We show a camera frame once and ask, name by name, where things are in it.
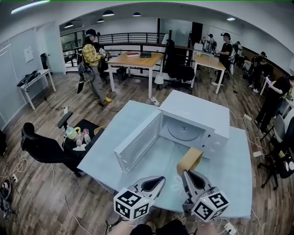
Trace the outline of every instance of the light blue table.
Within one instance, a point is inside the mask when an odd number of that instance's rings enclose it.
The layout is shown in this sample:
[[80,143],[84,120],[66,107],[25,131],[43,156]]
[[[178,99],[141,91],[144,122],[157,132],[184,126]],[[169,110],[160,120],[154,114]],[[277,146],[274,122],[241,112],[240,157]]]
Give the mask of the light blue table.
[[[166,184],[155,206],[182,212],[182,203],[187,196],[176,165],[188,147],[160,136],[128,174],[122,172],[113,151],[155,109],[155,106],[129,101],[112,119],[78,168],[116,191],[133,185],[140,178],[164,176]],[[244,130],[230,127],[227,145],[210,160],[202,158],[196,170],[205,175],[213,186],[224,191],[231,201],[223,217],[250,218],[252,173]]]

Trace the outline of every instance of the person in yellow plaid shirt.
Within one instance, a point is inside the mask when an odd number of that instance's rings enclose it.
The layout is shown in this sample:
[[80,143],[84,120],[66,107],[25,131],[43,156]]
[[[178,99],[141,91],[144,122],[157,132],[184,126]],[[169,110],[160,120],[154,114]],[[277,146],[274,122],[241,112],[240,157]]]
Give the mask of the person in yellow plaid shirt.
[[93,45],[93,42],[96,37],[96,31],[93,29],[89,29],[86,31],[86,36],[84,39],[84,46],[83,46],[83,57],[84,62],[88,63],[93,72],[94,72],[94,79],[91,82],[91,88],[94,92],[95,96],[98,96],[102,103],[110,103],[112,99],[106,97],[102,88],[102,81],[101,77],[98,72],[98,67],[100,66],[101,59],[104,59],[106,55],[101,55],[100,53],[96,52],[96,49]]

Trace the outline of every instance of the wooden tabletop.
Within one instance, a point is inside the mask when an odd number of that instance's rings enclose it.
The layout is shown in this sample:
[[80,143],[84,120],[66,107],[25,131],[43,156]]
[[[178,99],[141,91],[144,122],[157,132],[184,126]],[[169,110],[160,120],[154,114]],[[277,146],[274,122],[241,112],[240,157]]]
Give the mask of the wooden tabletop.
[[121,54],[111,60],[107,61],[109,64],[123,64],[131,66],[153,67],[164,55],[159,53],[152,53],[151,58],[127,57],[126,53]]
[[214,56],[207,56],[201,54],[201,56],[196,55],[195,53],[195,62],[204,66],[214,67],[216,69],[226,69],[218,58]]

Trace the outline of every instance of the yellow handle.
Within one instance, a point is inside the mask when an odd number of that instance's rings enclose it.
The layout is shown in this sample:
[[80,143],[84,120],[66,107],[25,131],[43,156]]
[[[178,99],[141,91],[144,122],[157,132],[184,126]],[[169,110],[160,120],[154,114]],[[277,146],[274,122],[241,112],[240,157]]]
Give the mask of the yellow handle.
[[74,130],[77,130],[78,131],[78,134],[81,133],[81,128],[80,127],[76,127]]

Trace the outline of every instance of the white table leg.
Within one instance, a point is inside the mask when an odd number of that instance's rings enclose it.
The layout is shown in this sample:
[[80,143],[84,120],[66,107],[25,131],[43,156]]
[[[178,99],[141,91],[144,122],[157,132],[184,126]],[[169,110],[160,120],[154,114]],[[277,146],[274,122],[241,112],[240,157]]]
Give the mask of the white table leg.
[[287,104],[287,106],[286,106],[284,112],[282,113],[282,117],[284,117],[284,115],[286,114],[286,112],[288,111],[289,108],[290,108],[290,105]]
[[224,73],[225,73],[225,71],[222,70],[222,71],[221,71],[221,75],[220,75],[220,80],[219,80],[219,83],[217,84],[217,88],[216,88],[216,91],[215,91],[216,94],[219,93],[219,89],[220,89],[220,87],[221,87],[221,82],[222,82],[222,79],[223,79],[223,77],[224,77]]
[[164,67],[164,59],[161,59],[159,74],[162,76],[162,69]]
[[262,95],[263,91],[265,90],[265,87],[266,87],[266,80],[265,80],[265,82],[263,83],[263,86],[262,86],[262,89],[261,89],[260,95]]
[[54,85],[53,79],[52,79],[52,77],[51,77],[51,73],[50,73],[50,71],[48,72],[48,75],[49,75],[49,78],[50,78],[50,81],[51,81],[51,85],[52,85],[52,87],[53,87],[53,90],[56,92],[56,88],[55,88],[55,85]]
[[193,77],[193,80],[191,81],[191,88],[193,88],[193,86],[194,86],[194,81],[195,81],[195,77],[196,77],[196,71],[197,71],[197,63],[195,63],[195,65],[194,65],[194,74],[195,74],[195,76]]
[[111,64],[108,64],[108,70],[109,70],[109,79],[110,79],[111,91],[112,91],[112,92],[115,92],[115,87],[114,87],[113,73],[112,73],[112,67],[111,67]]
[[152,74],[153,68],[149,68],[149,87],[148,87],[148,98],[151,99],[152,97]]
[[27,90],[24,90],[24,93],[26,94],[27,99],[28,99],[28,101],[29,101],[29,103],[30,103],[32,109],[35,110],[35,106],[33,105],[32,100],[31,100],[31,98],[30,98],[29,95],[28,95],[28,91],[27,91]]

